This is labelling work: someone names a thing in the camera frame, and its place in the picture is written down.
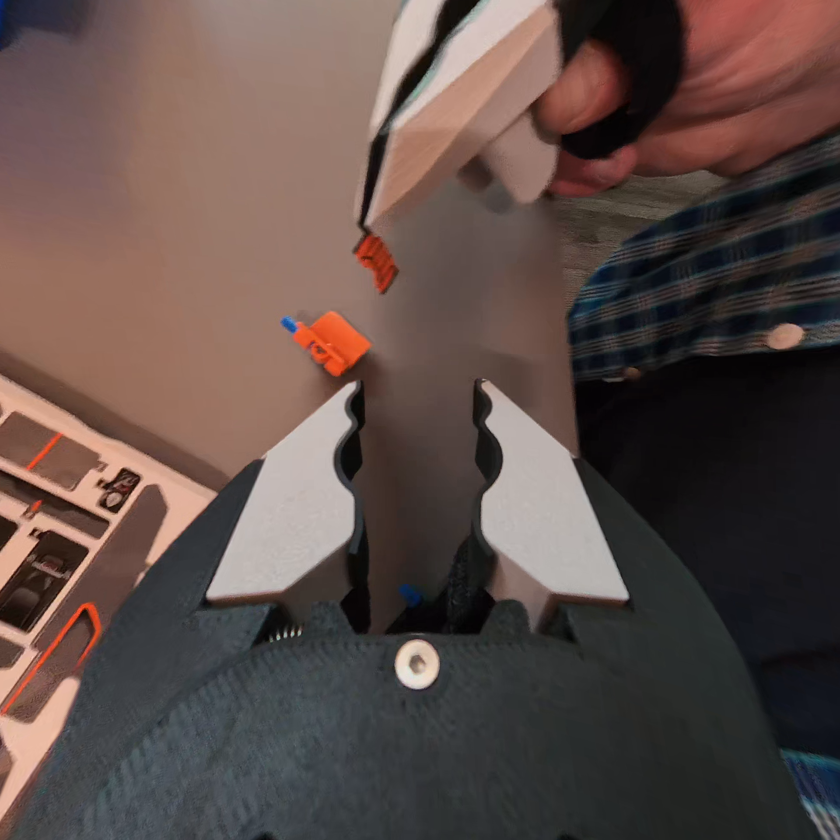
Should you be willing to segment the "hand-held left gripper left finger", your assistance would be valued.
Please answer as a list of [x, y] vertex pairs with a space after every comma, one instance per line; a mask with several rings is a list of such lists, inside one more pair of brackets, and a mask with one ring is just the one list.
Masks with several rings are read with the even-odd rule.
[[206, 590], [214, 606], [273, 604], [304, 624], [336, 602], [370, 629], [370, 552], [354, 477], [364, 384], [352, 381], [269, 449]]

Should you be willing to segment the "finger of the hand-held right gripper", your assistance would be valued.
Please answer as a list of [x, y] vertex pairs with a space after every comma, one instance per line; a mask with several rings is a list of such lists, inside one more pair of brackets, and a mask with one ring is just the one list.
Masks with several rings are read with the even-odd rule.
[[386, 230], [470, 169], [475, 190], [497, 181], [514, 203], [535, 201], [558, 158], [532, 116], [558, 80], [558, 33], [551, 2], [446, 2], [411, 100], [369, 139], [357, 225]]
[[445, 6], [446, 1], [401, 2], [374, 98], [370, 140], [411, 100], [426, 72], [424, 56], [435, 49], [438, 20]]

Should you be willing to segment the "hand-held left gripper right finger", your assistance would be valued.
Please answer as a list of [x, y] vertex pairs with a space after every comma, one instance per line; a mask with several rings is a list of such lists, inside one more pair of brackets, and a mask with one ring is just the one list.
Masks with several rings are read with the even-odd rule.
[[475, 383], [474, 425], [485, 484], [473, 534], [489, 562], [480, 586], [519, 602], [533, 632], [563, 603], [627, 605], [571, 452], [488, 380]]

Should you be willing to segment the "orange ribbed lego piece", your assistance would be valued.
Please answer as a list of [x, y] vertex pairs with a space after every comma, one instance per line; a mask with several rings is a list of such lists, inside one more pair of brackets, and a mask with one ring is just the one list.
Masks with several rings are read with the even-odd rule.
[[370, 271], [376, 292], [386, 294], [398, 277], [399, 268], [385, 242], [376, 234], [365, 232], [353, 255], [363, 268]]

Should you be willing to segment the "orange lego assembly blue pin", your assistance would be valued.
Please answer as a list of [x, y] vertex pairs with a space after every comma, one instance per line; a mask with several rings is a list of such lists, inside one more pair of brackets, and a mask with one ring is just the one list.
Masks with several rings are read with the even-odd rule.
[[372, 343], [336, 311], [327, 311], [312, 324], [284, 317], [281, 326], [297, 346], [332, 377], [349, 373], [371, 350]]

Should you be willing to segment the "lego sticker sheet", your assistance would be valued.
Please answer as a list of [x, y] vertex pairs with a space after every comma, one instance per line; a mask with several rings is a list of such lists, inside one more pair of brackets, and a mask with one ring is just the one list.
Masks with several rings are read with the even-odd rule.
[[83, 663], [212, 490], [1, 380], [2, 836]]

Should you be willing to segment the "person's right hand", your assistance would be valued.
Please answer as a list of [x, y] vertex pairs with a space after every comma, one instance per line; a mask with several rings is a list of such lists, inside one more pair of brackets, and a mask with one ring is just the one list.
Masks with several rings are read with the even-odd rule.
[[732, 178], [838, 129], [838, 1], [679, 6], [686, 59], [667, 107], [605, 159], [562, 151], [549, 193], [593, 196], [633, 175]]

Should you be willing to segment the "dark pants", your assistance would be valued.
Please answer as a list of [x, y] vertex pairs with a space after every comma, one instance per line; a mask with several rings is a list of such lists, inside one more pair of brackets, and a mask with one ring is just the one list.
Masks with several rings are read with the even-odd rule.
[[783, 749], [839, 758], [839, 350], [575, 387], [581, 453], [695, 575]]

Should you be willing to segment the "blue plaid shirt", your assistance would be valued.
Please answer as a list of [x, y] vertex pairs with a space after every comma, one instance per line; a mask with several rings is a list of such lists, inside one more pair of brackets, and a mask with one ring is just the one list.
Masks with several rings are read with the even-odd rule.
[[741, 175], [624, 241], [568, 319], [577, 384], [839, 340], [839, 136]]

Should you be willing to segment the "blue box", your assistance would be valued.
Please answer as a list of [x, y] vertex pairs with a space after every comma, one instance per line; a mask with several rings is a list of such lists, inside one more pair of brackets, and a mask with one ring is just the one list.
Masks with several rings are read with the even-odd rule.
[[90, 5], [89, 1], [2, 1], [1, 49], [28, 29], [75, 37], [87, 24]]

